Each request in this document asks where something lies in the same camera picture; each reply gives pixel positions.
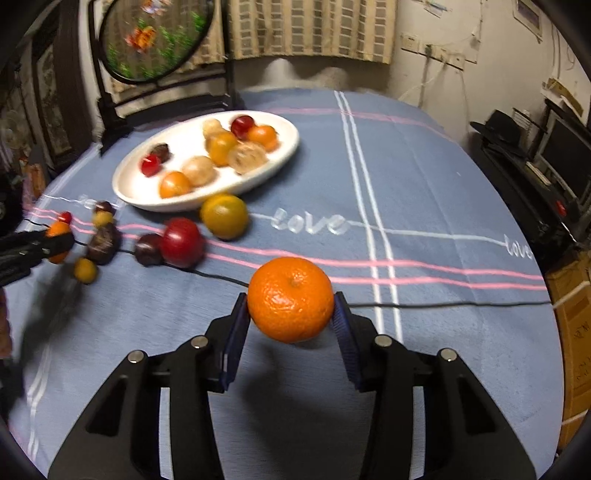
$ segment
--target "yellow fruit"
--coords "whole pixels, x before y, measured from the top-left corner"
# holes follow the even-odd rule
[[[87,258],[79,258],[74,264],[74,276],[76,280],[86,285],[93,283],[99,274],[96,265]]]
[[[113,214],[111,212],[98,211],[92,216],[92,223],[96,229],[113,223]]]
[[[226,167],[228,165],[228,154],[236,145],[238,145],[238,139],[233,133],[222,132],[211,137],[206,148],[209,158],[212,159],[216,167]]]
[[[201,221],[216,237],[232,240],[248,227],[246,203],[234,195],[215,195],[205,200],[200,211]]]

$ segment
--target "orange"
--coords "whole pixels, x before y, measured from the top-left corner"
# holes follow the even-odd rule
[[[172,171],[160,181],[160,198],[168,199],[185,195],[191,191],[191,182],[180,171]]]
[[[232,240],[248,227],[246,203],[234,195],[215,195],[205,200],[199,212],[201,221],[216,237]]]
[[[250,142],[262,145],[268,152],[273,151],[279,145],[277,132],[271,125],[256,125],[247,134]]]
[[[228,154],[238,145],[238,139],[231,132],[222,132],[206,142],[207,153],[216,167],[228,166]]]
[[[64,233],[70,233],[70,225],[66,222],[54,222],[50,225],[50,227],[46,230],[45,236],[58,236],[63,235]],[[62,263],[66,257],[68,256],[69,252],[62,253],[60,255],[55,255],[54,257],[50,257],[49,261],[51,263],[59,264]]]
[[[261,266],[248,286],[248,311],[256,326],[284,343],[318,335],[335,307],[326,274],[303,258],[279,257]]]

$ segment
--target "wall socket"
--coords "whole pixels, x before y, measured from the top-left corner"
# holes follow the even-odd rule
[[[449,52],[439,45],[431,45],[431,58],[438,61],[447,61]]]
[[[466,64],[466,56],[463,53],[452,53],[449,55],[447,63],[458,70],[463,70]]]
[[[424,50],[421,45],[421,40],[419,40],[416,35],[412,35],[410,33],[402,34],[401,48],[413,53],[423,53]]]

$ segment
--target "dark red fruit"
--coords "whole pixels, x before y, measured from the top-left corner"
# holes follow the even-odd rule
[[[57,217],[57,221],[70,225],[72,223],[72,214],[70,212],[61,212]]]
[[[157,233],[142,235],[135,244],[135,259],[145,267],[161,265],[164,261],[160,252],[162,237]]]
[[[167,263],[179,267],[194,266],[205,253],[205,239],[188,218],[171,219],[164,230],[160,251]]]
[[[160,159],[156,155],[148,155],[142,160],[139,169],[145,176],[151,177],[160,171],[160,165]]]
[[[103,200],[101,202],[96,202],[95,213],[96,212],[109,212],[114,215],[115,209],[113,208],[113,206],[109,202],[107,202],[106,200]]]
[[[239,140],[246,140],[248,131],[254,126],[255,121],[253,117],[249,115],[241,115],[234,119],[230,126],[230,131],[232,131],[234,136]]]

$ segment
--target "pink stripe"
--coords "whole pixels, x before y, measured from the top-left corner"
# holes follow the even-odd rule
[[[443,283],[447,285],[456,285],[458,287],[471,288],[473,290],[539,290],[545,291],[544,285],[529,285],[522,283],[470,283],[450,278],[441,277],[408,277],[408,278],[349,278],[349,277],[330,277],[330,281],[341,284],[353,285],[422,285],[430,283]]]
[[[248,248],[239,247],[237,245],[230,245],[224,242],[218,242],[216,240],[209,240],[209,243],[216,247],[225,248],[228,250],[234,250],[236,252],[250,253],[254,255],[262,255],[265,257],[299,257],[305,258],[318,265],[328,265],[330,267],[352,267],[352,268],[365,268],[365,267],[423,267],[430,268],[432,270],[439,270],[448,273],[458,273],[463,275],[505,275],[507,277],[518,277],[526,278],[527,280],[540,280],[543,281],[544,277],[541,275],[529,275],[526,273],[514,272],[510,270],[496,270],[496,269],[463,269],[455,267],[443,267],[441,265],[432,265],[424,262],[415,260],[329,260],[324,258],[305,257],[298,255],[293,252],[286,250],[277,249],[261,249],[261,248]]]
[[[226,257],[224,255],[218,254],[207,254],[208,258],[213,258],[214,260],[221,260],[223,262],[233,263],[235,265],[241,265],[243,267],[254,268],[255,270],[260,267],[256,263],[245,262],[244,260],[238,260],[237,258]]]
[[[45,216],[45,215],[37,215],[39,218],[48,218],[51,220],[55,220],[53,217]],[[93,231],[83,230],[76,225],[71,225],[74,230],[77,230],[80,233],[94,233]],[[138,238],[137,235],[132,233],[126,233],[124,235],[126,238]],[[221,242],[210,241],[212,244],[221,244]],[[243,247],[235,247],[232,245],[232,249],[238,249]],[[226,257],[225,255],[218,255],[218,254],[207,254],[208,258],[213,260],[220,260],[227,263],[232,263],[235,265],[241,265],[243,267],[257,269],[260,267],[259,264],[246,262],[244,260],[239,260],[237,258]],[[521,283],[470,283],[464,282],[459,280],[451,280],[450,278],[441,278],[441,277],[408,277],[408,278],[366,278],[366,277],[329,277],[330,281],[337,284],[342,285],[424,285],[424,284],[433,284],[433,283],[443,283],[447,285],[456,285],[459,287],[466,287],[471,288],[473,290],[538,290],[538,291],[545,291],[546,287],[543,285],[529,285],[529,284],[521,284]]]
[[[410,118],[405,118],[403,116],[392,116],[392,115],[384,115],[382,113],[369,113],[369,112],[347,112],[344,110],[340,110],[338,108],[273,108],[268,110],[270,113],[294,113],[299,115],[333,115],[335,113],[338,114],[345,114],[350,115],[355,118],[364,118],[367,120],[377,120],[379,122],[392,122],[395,124],[403,124],[403,125],[416,125],[418,127],[423,127],[431,132],[435,133],[436,135],[449,140],[450,142],[454,142],[450,137],[446,134],[440,132],[439,130],[427,125],[423,122],[419,122],[417,120],[412,120]]]
[[[51,216],[44,216],[44,215],[37,215],[39,218],[48,218],[51,220],[55,220],[54,217]],[[91,223],[84,223],[80,222],[85,225],[92,225]],[[72,226],[75,230],[78,230],[81,233],[94,233],[88,230],[81,230],[75,226]],[[149,226],[149,225],[142,225],[139,223],[130,223],[128,225],[121,225],[118,227],[119,230],[124,229],[139,229],[139,230],[148,230],[150,232],[160,233],[162,234],[163,229]],[[131,239],[138,239],[138,235],[134,235],[131,233],[124,234],[125,238]],[[445,267],[442,265],[434,265],[425,262],[419,262],[416,260],[331,260],[326,258],[316,258],[316,257],[305,257],[303,255],[299,255],[287,250],[280,250],[280,249],[261,249],[261,248],[249,248],[249,247],[240,247],[238,245],[231,245],[225,242],[219,242],[217,240],[208,240],[208,242],[216,247],[224,248],[226,250],[233,250],[235,252],[242,252],[254,255],[261,255],[263,257],[298,257],[304,258],[311,262],[314,262],[318,265],[326,265],[329,267],[339,267],[339,268],[368,268],[368,267],[420,267],[420,268],[428,268],[431,270],[448,272],[448,273],[455,273],[461,275],[503,275],[506,277],[516,277],[516,278],[524,278],[526,280],[538,280],[544,281],[544,277],[541,275],[529,275],[526,273],[515,272],[511,270],[497,270],[494,268],[456,268],[456,267]]]
[[[55,214],[55,215],[57,215],[57,216],[59,216],[59,214],[61,213],[61,212],[56,212],[55,210],[44,210],[44,209],[42,209],[42,208],[38,208],[38,207],[35,207],[33,210],[36,210],[36,211],[38,211],[38,212],[42,212],[42,213],[54,213],[54,214]],[[82,220],[80,220],[80,219],[78,219],[78,218],[76,218],[76,217],[73,217],[73,220],[74,220],[75,222],[78,222],[78,223],[79,223],[79,224],[81,224],[81,225],[86,225],[86,226],[93,226],[93,223],[92,223],[92,222],[83,222]]]
[[[163,228],[157,228],[155,226],[149,226],[149,225],[140,225],[138,223],[130,223],[128,225],[118,225],[117,228],[119,230],[126,230],[126,229],[147,230],[148,232],[159,233],[160,235],[162,235],[164,233]]]

